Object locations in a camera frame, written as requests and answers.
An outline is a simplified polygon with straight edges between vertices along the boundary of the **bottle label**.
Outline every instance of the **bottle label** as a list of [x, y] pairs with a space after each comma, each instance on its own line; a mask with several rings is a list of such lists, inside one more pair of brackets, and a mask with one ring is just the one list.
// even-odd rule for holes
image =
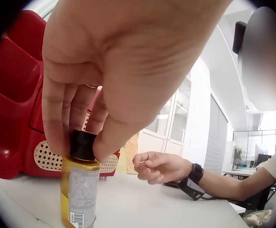
[[88, 228], [94, 223], [99, 175], [100, 170], [70, 169], [68, 220], [75, 228]]

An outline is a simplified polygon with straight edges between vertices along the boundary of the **black bottle cap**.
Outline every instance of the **black bottle cap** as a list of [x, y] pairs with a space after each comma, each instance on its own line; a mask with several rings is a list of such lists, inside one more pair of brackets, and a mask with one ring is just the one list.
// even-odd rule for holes
[[92, 133], [74, 130], [70, 137], [70, 155], [82, 160], [94, 160], [92, 146], [95, 138]]

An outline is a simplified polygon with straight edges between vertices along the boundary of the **bottle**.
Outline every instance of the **bottle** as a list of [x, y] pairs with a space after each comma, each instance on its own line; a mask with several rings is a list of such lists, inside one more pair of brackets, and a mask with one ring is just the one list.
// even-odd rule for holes
[[63, 157], [61, 213], [66, 228], [92, 228], [95, 222], [100, 163], [93, 155], [96, 135], [74, 130], [70, 155]]

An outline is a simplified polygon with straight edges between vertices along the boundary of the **cabinet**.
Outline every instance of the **cabinet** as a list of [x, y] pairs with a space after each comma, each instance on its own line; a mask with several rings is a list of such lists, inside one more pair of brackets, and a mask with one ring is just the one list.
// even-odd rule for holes
[[139, 132], [138, 153], [156, 151], [181, 155], [190, 102], [190, 73], [165, 103], [156, 119]]

